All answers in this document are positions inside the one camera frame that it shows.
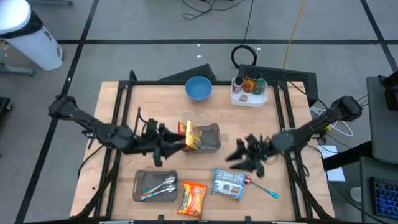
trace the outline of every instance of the spoon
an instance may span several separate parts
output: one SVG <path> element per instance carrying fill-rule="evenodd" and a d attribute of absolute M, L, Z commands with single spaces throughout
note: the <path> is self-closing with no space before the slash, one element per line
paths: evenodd
<path fill-rule="evenodd" d="M 152 194 L 150 194 L 150 195 L 146 195 L 146 196 L 140 197 L 139 199 L 140 199 L 140 200 L 145 200 L 145 199 L 147 199 L 147 198 L 150 198 L 150 197 L 153 197 L 153 196 L 155 196 L 155 195 L 161 194 L 161 193 L 163 193 L 163 192 L 165 192 L 165 191 L 168 191 L 169 193 L 171 193 L 171 192 L 175 191 L 175 189 L 177 189 L 177 186 L 176 186 L 175 184 L 170 184 L 170 185 L 169 185 L 166 189 L 164 189 L 164 190 L 161 190 L 161 191 L 152 193 Z"/>
<path fill-rule="evenodd" d="M 163 183 L 161 183 L 160 185 L 158 185 L 157 187 L 154 187 L 153 189 L 150 190 L 146 190 L 140 197 L 146 196 L 151 194 L 152 192 L 154 192 L 155 190 L 157 190 L 159 187 L 163 186 L 164 184 L 172 184 L 175 183 L 175 181 L 177 180 L 177 178 L 174 175 L 168 175 Z"/>
<path fill-rule="evenodd" d="M 272 191 L 270 191 L 270 190 L 265 189 L 264 187 L 261 187 L 261 186 L 260 186 L 259 184 L 257 184 L 256 182 L 253 182 L 253 180 L 251 179 L 251 176 L 249 176 L 249 175 L 247 175 L 247 176 L 244 178 L 244 183 L 245 183 L 245 184 L 254 184 L 254 185 L 256 185 L 257 187 L 259 187 L 260 189 L 262 189 L 262 190 L 264 190 L 265 192 L 269 193 L 269 194 L 270 194 L 271 196 L 273 196 L 274 198 L 276 198 L 276 199 L 279 198 L 279 195 L 275 194 L 274 192 L 272 192 Z"/>

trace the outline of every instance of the white plastic tray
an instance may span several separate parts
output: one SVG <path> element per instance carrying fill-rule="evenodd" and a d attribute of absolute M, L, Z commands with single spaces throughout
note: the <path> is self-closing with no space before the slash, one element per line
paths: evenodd
<path fill-rule="evenodd" d="M 239 101 L 239 97 L 245 94 L 248 96 L 248 100 L 246 102 Z M 260 95 L 254 95 L 252 93 L 246 93 L 245 91 L 241 90 L 239 93 L 234 93 L 232 91 L 231 85 L 231 103 L 233 105 L 238 106 L 251 106 L 251 107 L 262 107 L 264 103 L 268 100 L 268 84 L 266 82 L 266 89 Z"/>

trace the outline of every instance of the white trash can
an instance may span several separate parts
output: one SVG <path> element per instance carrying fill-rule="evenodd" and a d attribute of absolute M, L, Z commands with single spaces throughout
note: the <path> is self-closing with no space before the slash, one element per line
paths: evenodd
<path fill-rule="evenodd" d="M 62 48 L 26 0 L 0 0 L 0 39 L 44 70 L 60 67 Z"/>

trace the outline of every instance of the green lid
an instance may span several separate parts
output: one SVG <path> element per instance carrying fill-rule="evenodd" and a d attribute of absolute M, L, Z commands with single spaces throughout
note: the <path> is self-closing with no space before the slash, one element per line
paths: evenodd
<path fill-rule="evenodd" d="M 263 79 L 263 78 L 259 78 L 259 79 L 257 80 L 257 84 L 258 84 L 258 85 L 265 85 L 265 84 L 266 84 L 266 81 L 265 81 L 265 79 Z"/>

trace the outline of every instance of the black keyboard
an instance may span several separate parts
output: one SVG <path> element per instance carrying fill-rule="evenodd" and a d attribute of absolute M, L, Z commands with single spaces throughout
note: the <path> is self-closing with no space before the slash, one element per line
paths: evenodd
<path fill-rule="evenodd" d="M 398 220 L 398 182 L 371 177 L 373 214 Z"/>

